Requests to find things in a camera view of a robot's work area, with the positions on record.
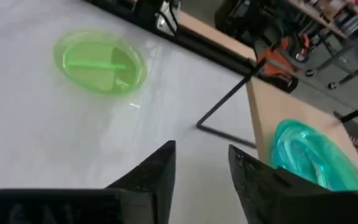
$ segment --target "white table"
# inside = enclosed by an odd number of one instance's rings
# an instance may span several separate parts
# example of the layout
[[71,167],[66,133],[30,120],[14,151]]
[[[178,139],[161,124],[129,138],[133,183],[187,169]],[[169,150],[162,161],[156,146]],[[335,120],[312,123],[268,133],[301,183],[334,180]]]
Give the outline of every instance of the white table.
[[[53,45],[80,29],[106,30],[136,46],[148,66],[143,87],[98,95],[60,73]],[[230,142],[195,128],[240,79],[85,2],[1,0],[0,188],[103,188],[174,139],[170,223],[246,223],[227,161]],[[245,88],[207,124],[254,141],[244,100]]]

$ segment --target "translucent plate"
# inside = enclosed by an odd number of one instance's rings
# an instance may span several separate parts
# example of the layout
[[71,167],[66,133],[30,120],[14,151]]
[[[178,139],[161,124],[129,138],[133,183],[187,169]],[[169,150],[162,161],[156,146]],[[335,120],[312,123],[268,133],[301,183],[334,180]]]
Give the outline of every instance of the translucent plate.
[[271,165],[283,167],[329,190],[358,190],[358,169],[317,130],[296,120],[278,126]]
[[122,94],[146,78],[141,55],[106,32],[85,30],[62,37],[54,48],[57,67],[77,84],[98,93]]

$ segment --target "wooden table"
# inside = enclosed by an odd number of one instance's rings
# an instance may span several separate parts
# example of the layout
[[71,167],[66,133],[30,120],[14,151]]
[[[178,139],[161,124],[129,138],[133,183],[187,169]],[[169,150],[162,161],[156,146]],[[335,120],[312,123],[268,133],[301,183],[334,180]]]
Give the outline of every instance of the wooden table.
[[358,153],[340,120],[257,78],[247,83],[247,92],[259,160],[270,163],[277,125],[297,119],[327,135],[358,168]]
[[203,37],[222,45],[224,48],[240,55],[241,57],[248,58],[256,62],[257,57],[253,48],[246,46],[245,44],[231,38],[230,36],[218,31],[214,27],[210,27],[204,22],[192,17],[191,15],[180,11],[178,16],[178,23],[182,27],[196,32]]
[[335,26],[333,22],[328,23],[323,18],[321,18],[319,12],[312,6],[309,6],[303,1],[299,0],[286,0],[286,2],[297,8],[302,13],[305,13],[307,16],[311,17],[314,21],[333,31],[335,34],[341,36],[343,39],[347,38],[347,35],[343,33],[337,26]]

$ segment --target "chair wheel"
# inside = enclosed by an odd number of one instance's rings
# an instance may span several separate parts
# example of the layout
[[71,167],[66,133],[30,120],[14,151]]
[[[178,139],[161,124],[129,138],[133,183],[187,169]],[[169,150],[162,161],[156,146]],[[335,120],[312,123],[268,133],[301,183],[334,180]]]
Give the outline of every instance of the chair wheel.
[[305,73],[306,77],[312,77],[315,74],[316,74],[316,71],[314,71],[312,69],[308,69]]
[[328,88],[329,88],[330,90],[335,90],[336,87],[338,87],[337,83],[329,83],[329,84],[328,84]]

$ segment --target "green plastic plate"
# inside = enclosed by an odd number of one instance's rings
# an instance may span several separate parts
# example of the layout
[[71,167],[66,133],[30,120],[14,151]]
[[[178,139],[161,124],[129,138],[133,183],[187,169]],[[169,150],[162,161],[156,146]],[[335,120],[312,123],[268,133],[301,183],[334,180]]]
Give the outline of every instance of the green plastic plate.
[[98,93],[129,93],[146,78],[140,53],[106,32],[72,32],[57,42],[53,53],[57,67],[68,78]]

